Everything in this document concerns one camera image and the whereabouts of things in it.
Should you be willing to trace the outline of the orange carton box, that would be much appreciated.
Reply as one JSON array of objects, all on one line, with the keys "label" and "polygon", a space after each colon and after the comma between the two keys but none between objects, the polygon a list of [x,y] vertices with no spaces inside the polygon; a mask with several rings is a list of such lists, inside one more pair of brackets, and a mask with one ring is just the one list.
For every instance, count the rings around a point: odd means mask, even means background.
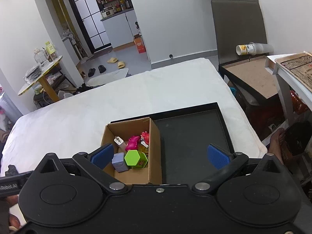
[{"label": "orange carton box", "polygon": [[134,36],[133,41],[134,41],[134,44],[135,44],[135,46],[137,47],[137,51],[138,51],[139,53],[144,53],[144,52],[146,52],[146,48],[145,48],[145,45],[144,45],[144,43],[143,43],[142,37],[141,37],[139,34],[137,34],[137,35]]}]

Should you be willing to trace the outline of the yellow slipper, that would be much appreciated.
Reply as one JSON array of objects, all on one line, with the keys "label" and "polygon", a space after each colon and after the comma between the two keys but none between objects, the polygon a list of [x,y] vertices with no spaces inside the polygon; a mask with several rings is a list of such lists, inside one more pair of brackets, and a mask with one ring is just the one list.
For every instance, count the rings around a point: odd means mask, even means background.
[{"label": "yellow slipper", "polygon": [[107,63],[116,63],[118,61],[118,58],[111,57],[109,60],[107,60]]},{"label": "yellow slipper", "polygon": [[125,67],[125,62],[124,61],[119,61],[117,63],[117,67],[118,67],[118,69],[123,69]]}]

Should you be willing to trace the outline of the grey chair back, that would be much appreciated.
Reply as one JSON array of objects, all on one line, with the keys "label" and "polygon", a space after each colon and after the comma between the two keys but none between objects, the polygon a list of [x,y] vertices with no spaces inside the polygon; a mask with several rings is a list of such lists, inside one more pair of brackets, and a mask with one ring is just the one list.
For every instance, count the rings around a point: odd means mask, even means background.
[{"label": "grey chair back", "polygon": [[243,60],[236,46],[267,43],[260,5],[253,1],[212,0],[212,13],[220,65]]}]

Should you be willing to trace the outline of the white usb charger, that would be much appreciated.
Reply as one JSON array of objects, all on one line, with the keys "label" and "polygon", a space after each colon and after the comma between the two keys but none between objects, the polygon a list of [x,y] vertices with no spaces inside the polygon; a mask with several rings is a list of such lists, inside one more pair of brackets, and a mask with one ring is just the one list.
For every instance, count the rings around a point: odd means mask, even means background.
[{"label": "white usb charger", "polygon": [[126,153],[126,144],[119,136],[115,136],[114,142],[122,152]]}]

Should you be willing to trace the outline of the yellow label bottle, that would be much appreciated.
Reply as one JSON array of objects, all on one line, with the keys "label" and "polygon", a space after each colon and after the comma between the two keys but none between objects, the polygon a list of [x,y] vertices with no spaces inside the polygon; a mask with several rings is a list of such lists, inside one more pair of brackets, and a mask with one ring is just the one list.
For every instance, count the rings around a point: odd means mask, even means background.
[{"label": "yellow label bottle", "polygon": [[45,43],[45,49],[52,60],[56,60],[58,58],[55,47],[49,41]]}]

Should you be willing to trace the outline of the round yellow edged table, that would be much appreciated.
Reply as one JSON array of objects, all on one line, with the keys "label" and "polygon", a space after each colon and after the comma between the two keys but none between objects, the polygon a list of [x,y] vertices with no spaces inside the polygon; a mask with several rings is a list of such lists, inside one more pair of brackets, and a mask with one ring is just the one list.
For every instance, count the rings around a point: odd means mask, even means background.
[{"label": "round yellow edged table", "polygon": [[48,96],[50,97],[50,99],[54,103],[59,101],[60,99],[59,99],[57,93],[50,86],[47,79],[45,78],[45,75],[48,74],[57,64],[59,64],[59,62],[62,60],[62,58],[63,58],[63,56],[59,56],[56,60],[54,60],[51,63],[49,63],[48,65],[44,66],[42,71],[41,71],[41,74],[37,78],[35,78],[35,80],[32,81],[31,83],[24,84],[23,87],[19,90],[18,95],[19,96],[23,95],[34,84],[40,83],[41,86],[43,87],[43,89],[45,90],[45,92],[48,94]]}]

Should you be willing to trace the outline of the black slipper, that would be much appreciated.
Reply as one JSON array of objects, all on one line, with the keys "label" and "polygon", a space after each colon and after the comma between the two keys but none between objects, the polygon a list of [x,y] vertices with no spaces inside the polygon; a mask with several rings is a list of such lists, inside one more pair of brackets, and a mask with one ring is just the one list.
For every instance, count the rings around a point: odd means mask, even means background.
[{"label": "black slipper", "polygon": [[88,77],[91,78],[96,72],[95,68],[90,68],[88,71]]},{"label": "black slipper", "polygon": [[102,74],[106,71],[106,68],[103,65],[100,65],[100,66],[98,66],[98,70],[99,70],[99,73]]}]

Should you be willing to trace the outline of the lavender cube plug adapter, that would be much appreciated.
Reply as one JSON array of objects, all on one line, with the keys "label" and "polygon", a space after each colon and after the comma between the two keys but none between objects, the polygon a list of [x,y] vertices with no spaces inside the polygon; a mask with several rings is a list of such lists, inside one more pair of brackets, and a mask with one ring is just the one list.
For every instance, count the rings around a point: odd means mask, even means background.
[{"label": "lavender cube plug adapter", "polygon": [[123,152],[116,153],[113,156],[112,159],[112,165],[114,169],[118,172],[125,172],[129,170],[129,167],[127,166],[125,159],[124,159],[125,154]]}]

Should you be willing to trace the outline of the pink dinosaur costume figurine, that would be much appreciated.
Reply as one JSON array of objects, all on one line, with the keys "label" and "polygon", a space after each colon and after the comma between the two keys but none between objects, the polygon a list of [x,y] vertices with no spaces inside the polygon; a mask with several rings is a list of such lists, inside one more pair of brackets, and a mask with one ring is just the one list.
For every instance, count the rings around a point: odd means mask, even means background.
[{"label": "pink dinosaur costume figurine", "polygon": [[131,136],[128,140],[128,143],[127,143],[125,150],[126,151],[137,150],[140,143],[141,143],[141,137],[140,136]]}]

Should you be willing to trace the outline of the green hexagonal cup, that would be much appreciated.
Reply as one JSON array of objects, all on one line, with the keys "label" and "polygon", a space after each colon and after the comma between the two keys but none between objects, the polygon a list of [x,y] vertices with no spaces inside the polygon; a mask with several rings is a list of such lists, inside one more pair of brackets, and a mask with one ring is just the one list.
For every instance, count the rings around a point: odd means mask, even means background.
[{"label": "green hexagonal cup", "polygon": [[146,155],[138,150],[128,151],[124,159],[126,164],[131,168],[145,168],[148,163]]}]

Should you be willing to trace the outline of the black tray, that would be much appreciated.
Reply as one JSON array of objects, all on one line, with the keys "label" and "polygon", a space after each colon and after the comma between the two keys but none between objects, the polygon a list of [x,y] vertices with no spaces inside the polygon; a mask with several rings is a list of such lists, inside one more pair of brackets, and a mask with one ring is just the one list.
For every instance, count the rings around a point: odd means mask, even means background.
[{"label": "black tray", "polygon": [[148,132],[151,141],[146,167],[120,173],[111,163],[104,168],[106,173],[122,183],[192,186],[216,172],[207,158],[210,144],[224,152],[234,153],[217,103],[114,121],[105,126],[101,144],[111,144],[114,152],[118,152],[114,137],[127,142],[142,132]]}]

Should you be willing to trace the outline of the glass jar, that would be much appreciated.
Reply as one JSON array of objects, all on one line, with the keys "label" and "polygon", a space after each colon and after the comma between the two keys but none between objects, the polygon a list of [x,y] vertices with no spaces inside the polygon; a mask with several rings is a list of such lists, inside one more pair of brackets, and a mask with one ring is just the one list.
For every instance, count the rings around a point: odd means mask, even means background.
[{"label": "glass jar", "polygon": [[34,49],[34,59],[41,66],[45,66],[49,63],[49,60],[45,52],[42,49],[38,49],[38,48]]}]

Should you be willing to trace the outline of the white kitchen cabinet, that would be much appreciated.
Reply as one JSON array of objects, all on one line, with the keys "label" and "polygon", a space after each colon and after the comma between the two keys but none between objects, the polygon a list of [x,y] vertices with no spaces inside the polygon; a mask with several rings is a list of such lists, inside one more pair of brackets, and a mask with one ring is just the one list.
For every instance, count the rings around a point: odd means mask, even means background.
[{"label": "white kitchen cabinet", "polygon": [[127,9],[102,19],[113,48],[133,42],[134,36],[138,34],[135,22],[137,22],[137,16],[134,9]]}]

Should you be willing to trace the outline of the red figure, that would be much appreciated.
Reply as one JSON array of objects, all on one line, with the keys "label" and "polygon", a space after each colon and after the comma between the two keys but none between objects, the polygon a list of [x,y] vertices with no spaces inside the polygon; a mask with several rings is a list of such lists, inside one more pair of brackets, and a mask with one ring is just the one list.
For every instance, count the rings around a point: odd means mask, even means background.
[{"label": "red figure", "polygon": [[143,152],[145,155],[149,154],[149,133],[142,132],[140,143],[138,144],[138,150]]}]

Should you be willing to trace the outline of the stacked paper cups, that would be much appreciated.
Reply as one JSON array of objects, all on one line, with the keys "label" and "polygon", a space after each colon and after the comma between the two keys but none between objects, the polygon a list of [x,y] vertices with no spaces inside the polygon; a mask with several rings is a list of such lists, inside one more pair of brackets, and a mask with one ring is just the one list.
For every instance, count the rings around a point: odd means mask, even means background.
[{"label": "stacked paper cups", "polygon": [[258,54],[271,53],[274,51],[273,46],[270,44],[253,43],[253,42],[249,44],[237,45],[235,50],[238,56],[243,55],[255,56]]}]

